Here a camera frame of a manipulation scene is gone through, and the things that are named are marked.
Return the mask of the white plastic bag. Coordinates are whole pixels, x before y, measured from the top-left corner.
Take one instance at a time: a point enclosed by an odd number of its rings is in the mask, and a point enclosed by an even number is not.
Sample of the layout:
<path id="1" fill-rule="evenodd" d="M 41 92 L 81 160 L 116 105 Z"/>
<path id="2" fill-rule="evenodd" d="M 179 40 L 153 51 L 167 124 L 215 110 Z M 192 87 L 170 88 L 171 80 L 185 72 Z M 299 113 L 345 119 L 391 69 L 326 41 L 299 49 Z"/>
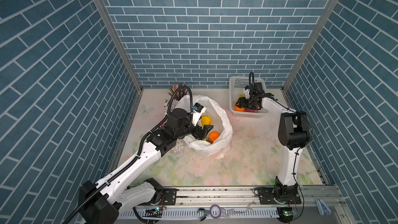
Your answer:
<path id="1" fill-rule="evenodd" d="M 205 136 L 200 135 L 196 138 L 190 134 L 181 140 L 203 157 L 214 156 L 221 159 L 229 151 L 233 137 L 233 128 L 227 112 L 218 102 L 203 95 L 194 95 L 193 98 L 186 95 L 180 99 L 176 107 L 189 112 L 190 102 L 193 102 L 193 123 L 199 128 L 200 134 L 210 125 L 212 129 Z"/>

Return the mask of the yellow fruit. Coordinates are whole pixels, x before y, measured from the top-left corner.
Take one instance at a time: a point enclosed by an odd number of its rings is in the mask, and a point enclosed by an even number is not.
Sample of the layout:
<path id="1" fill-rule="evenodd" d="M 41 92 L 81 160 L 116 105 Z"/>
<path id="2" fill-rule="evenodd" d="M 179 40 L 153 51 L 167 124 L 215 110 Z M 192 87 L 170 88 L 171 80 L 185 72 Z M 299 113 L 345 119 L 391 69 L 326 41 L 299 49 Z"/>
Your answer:
<path id="1" fill-rule="evenodd" d="M 212 125 L 212 118 L 209 116 L 202 116 L 201 117 L 201 124 L 204 127 L 205 125 Z"/>

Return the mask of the pink dragon fruit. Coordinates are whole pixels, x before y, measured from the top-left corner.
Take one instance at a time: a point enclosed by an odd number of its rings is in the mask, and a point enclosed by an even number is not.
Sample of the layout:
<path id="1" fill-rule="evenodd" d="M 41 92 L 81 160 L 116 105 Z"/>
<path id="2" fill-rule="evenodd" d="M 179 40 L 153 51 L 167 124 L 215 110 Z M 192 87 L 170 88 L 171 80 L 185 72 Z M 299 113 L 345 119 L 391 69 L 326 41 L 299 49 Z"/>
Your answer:
<path id="1" fill-rule="evenodd" d="M 251 110 L 251 109 L 245 109 L 244 112 L 249 112 L 249 113 L 258 113 L 258 110 Z"/>

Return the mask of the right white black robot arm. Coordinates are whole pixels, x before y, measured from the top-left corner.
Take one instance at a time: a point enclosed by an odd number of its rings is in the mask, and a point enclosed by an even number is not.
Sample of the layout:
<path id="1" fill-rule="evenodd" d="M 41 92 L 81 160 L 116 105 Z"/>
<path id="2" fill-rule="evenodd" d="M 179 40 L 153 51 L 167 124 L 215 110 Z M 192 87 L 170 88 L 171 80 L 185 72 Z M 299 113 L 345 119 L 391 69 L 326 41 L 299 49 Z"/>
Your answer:
<path id="1" fill-rule="evenodd" d="M 266 109 L 279 118 L 278 139 L 283 146 L 281 168 L 275 179 L 274 199 L 285 203 L 299 197 L 297 172 L 301 150 L 310 141 L 307 114 L 282 105 L 271 93 L 263 90 L 261 83 L 249 82 L 243 90 L 244 96 L 235 103 L 245 110 Z"/>

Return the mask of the orange fruit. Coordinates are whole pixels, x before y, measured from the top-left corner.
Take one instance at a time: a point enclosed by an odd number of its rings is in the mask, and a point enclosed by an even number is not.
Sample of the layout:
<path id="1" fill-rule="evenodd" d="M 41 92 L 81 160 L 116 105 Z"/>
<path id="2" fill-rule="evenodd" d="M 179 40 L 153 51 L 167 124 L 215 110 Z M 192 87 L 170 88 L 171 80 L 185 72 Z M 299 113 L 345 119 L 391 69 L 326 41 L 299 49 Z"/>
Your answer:
<path id="1" fill-rule="evenodd" d="M 244 108 L 240 108 L 237 105 L 234 106 L 234 109 L 235 109 L 235 111 L 238 111 L 238 112 L 244 112 L 245 111 Z"/>
<path id="2" fill-rule="evenodd" d="M 214 131 L 211 132 L 208 136 L 208 141 L 212 144 L 216 139 L 220 137 L 220 133 Z"/>

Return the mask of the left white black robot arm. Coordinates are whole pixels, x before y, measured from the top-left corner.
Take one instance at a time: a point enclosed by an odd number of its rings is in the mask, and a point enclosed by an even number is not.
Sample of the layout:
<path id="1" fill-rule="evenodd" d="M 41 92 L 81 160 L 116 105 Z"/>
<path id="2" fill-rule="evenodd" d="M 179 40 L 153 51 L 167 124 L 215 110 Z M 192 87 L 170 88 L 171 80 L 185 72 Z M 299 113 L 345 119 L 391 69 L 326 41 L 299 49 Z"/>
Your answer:
<path id="1" fill-rule="evenodd" d="M 163 187 L 153 178 L 128 189 L 128 185 L 150 165 L 160 160 L 176 146 L 179 139 L 189 135 L 198 140 L 206 138 L 213 125 L 198 124 L 206 108 L 195 104 L 189 112 L 175 108 L 144 135 L 137 153 L 96 183 L 85 182 L 79 190 L 76 210 L 69 218 L 80 214 L 88 224 L 113 224 L 120 214 L 161 199 Z"/>

